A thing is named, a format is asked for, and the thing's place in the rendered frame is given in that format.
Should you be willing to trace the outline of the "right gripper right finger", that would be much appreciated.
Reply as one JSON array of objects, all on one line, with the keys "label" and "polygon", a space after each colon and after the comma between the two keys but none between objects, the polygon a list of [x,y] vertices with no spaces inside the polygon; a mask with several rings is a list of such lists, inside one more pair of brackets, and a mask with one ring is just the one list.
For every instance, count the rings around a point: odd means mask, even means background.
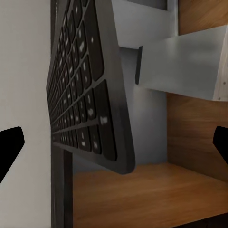
[{"label": "right gripper right finger", "polygon": [[228,128],[217,126],[213,143],[228,164]]}]

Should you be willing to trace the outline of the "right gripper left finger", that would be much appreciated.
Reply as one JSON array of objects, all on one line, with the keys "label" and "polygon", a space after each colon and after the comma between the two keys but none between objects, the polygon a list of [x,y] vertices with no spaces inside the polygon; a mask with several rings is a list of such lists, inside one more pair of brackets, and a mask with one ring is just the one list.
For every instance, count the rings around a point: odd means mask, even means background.
[{"label": "right gripper left finger", "polygon": [[24,145],[20,126],[0,132],[0,184]]}]

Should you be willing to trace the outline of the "keyboard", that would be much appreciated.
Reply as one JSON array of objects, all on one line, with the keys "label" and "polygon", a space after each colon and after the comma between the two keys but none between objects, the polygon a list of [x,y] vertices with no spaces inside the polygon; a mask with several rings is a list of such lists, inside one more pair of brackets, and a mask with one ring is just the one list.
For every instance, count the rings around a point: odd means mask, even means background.
[{"label": "keyboard", "polygon": [[53,144],[120,175],[132,173],[112,0],[60,0],[47,79]]}]

